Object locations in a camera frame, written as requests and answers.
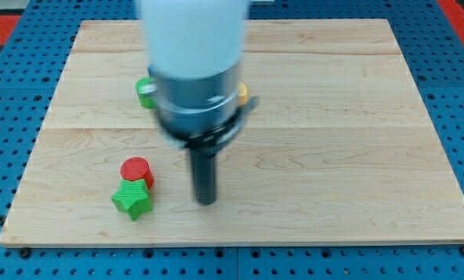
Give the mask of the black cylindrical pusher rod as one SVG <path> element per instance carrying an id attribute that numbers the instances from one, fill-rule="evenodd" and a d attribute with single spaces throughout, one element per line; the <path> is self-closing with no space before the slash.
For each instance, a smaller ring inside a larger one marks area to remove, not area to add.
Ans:
<path id="1" fill-rule="evenodd" d="M 201 149 L 190 149 L 189 159 L 195 200 L 200 205 L 216 201 L 216 155 Z"/>

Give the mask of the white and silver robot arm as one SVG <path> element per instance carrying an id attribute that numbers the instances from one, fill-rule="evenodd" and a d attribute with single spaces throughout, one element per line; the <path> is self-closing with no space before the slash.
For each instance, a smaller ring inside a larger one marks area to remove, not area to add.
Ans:
<path id="1" fill-rule="evenodd" d="M 242 99 L 249 2 L 143 0 L 137 5 L 156 83 L 156 119 L 188 150 L 195 200 L 217 199 L 216 154 L 244 127 L 257 100 Z"/>

